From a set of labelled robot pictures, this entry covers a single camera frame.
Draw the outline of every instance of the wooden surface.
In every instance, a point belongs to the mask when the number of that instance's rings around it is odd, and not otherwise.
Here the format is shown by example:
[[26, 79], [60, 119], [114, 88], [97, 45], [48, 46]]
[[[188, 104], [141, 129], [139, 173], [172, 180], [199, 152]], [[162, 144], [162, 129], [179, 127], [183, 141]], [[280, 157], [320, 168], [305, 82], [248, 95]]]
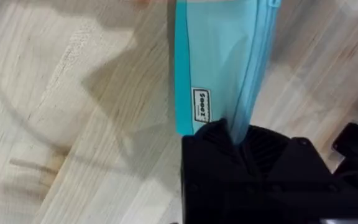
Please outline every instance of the wooden surface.
[[[174, 4], [0, 1], [0, 223], [181, 221]], [[283, 0], [253, 124], [334, 169], [358, 122], [358, 1]]]

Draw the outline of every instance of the blue bag edge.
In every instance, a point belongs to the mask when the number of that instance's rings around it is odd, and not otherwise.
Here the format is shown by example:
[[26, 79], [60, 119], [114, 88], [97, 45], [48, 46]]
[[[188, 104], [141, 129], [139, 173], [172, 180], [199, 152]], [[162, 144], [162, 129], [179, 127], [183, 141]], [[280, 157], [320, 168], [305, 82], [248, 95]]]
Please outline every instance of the blue bag edge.
[[177, 132], [193, 134], [191, 109], [190, 53], [186, 1], [177, 1], [175, 15], [175, 118]]

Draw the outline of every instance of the blue silicone bag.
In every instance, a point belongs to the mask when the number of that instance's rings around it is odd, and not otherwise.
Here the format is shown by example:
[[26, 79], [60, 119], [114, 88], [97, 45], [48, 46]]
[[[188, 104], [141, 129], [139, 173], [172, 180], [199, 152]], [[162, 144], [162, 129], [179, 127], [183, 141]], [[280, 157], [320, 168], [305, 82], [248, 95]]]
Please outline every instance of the blue silicone bag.
[[265, 73], [280, 0], [177, 2], [177, 131], [194, 134], [226, 118], [235, 143], [245, 137]]

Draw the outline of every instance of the bag label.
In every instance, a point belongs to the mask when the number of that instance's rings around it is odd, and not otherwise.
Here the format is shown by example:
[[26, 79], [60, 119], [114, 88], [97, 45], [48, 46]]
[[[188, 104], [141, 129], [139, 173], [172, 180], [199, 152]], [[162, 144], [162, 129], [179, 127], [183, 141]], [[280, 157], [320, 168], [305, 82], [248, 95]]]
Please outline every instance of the bag label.
[[193, 117], [195, 121], [208, 123], [211, 121], [211, 90], [192, 88]]

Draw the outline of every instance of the black plastic device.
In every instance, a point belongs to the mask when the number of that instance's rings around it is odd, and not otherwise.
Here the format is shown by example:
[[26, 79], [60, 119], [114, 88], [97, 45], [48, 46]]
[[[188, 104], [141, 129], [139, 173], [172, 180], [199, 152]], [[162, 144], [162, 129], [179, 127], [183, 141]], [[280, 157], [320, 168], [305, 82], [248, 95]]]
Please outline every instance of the black plastic device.
[[184, 224], [358, 220], [358, 125], [335, 140], [346, 158], [333, 174], [307, 138], [250, 126], [235, 146], [226, 126], [182, 139]]

